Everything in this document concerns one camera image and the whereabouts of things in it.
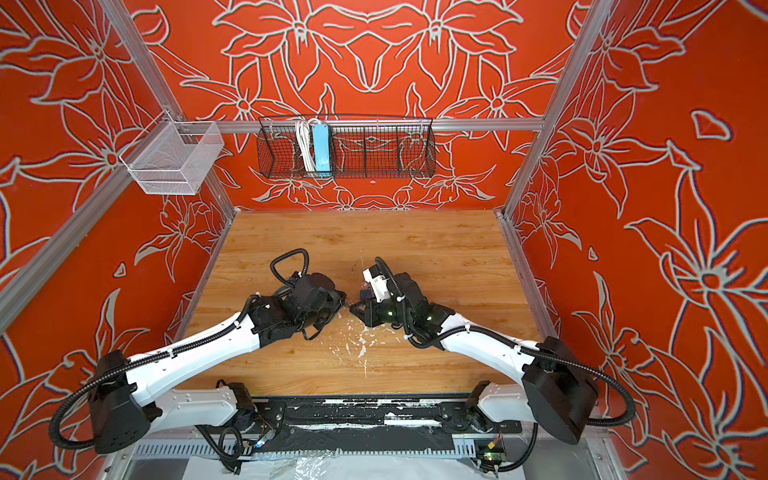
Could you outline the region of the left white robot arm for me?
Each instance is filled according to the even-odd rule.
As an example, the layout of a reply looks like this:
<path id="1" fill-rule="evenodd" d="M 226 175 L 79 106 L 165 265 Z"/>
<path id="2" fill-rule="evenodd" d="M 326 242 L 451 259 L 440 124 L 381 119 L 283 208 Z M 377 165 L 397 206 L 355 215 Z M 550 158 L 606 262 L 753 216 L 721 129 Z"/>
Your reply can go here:
<path id="1" fill-rule="evenodd" d="M 250 295 L 241 310 L 223 322 L 162 348 L 125 356 L 115 350 L 102 357 L 92 377 L 68 395 L 51 417 L 48 436 L 64 450 L 93 449 L 116 452 L 144 435 L 174 427 L 173 416 L 187 426 L 224 425 L 239 409 L 231 391 L 216 395 L 217 413 L 191 413 L 169 408 L 174 388 L 227 360 L 265 348 L 301 334 L 307 341 L 342 309 L 345 292 L 322 273 L 309 270 L 309 254 L 303 248 L 274 259 L 270 271 L 282 286 L 271 296 Z M 61 424 L 81 400 L 89 406 L 92 438 L 72 440 Z"/>

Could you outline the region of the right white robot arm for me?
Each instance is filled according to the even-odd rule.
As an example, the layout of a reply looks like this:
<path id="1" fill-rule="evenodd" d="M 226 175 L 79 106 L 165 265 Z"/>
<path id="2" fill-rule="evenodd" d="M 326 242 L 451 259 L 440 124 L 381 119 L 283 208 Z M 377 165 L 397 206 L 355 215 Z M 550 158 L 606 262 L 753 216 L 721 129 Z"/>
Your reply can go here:
<path id="1" fill-rule="evenodd" d="M 366 287 L 350 310 L 367 327 L 389 325 L 418 349 L 460 354 L 510 379 L 480 388 L 476 407 L 485 418 L 531 422 L 567 444 L 578 443 L 588 427 L 611 428 L 635 418 L 630 391 L 579 362 L 560 339 L 523 340 L 472 322 L 429 301 L 408 273 L 393 273 L 383 259 L 363 278 Z"/>

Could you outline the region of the light blue box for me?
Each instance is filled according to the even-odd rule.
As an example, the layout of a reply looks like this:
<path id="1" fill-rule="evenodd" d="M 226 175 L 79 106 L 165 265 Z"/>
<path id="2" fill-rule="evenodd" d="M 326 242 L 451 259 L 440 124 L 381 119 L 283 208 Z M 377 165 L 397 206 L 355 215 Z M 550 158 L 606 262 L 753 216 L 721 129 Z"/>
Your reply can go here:
<path id="1" fill-rule="evenodd" d="M 331 175 L 330 132 L 327 125 L 318 123 L 312 126 L 312 138 L 315 156 L 315 170 L 319 176 Z"/>

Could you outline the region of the clear plastic bin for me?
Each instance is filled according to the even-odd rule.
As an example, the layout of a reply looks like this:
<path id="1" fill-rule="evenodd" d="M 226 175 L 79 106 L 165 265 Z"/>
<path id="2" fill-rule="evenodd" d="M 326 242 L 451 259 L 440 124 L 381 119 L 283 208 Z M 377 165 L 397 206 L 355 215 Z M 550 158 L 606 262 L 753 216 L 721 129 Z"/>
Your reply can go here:
<path id="1" fill-rule="evenodd" d="M 195 195 L 224 140 L 214 122 L 164 121 L 120 157 L 133 181 L 148 195 Z"/>

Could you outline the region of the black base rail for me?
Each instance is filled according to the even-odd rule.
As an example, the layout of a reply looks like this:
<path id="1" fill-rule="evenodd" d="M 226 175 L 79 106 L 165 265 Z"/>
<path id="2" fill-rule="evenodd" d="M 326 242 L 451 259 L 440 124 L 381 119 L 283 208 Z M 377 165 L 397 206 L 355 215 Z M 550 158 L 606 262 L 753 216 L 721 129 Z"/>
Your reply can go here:
<path id="1" fill-rule="evenodd" d="M 472 457 L 475 446 L 523 432 L 494 423 L 467 393 L 256 398 L 245 454 L 426 454 Z"/>

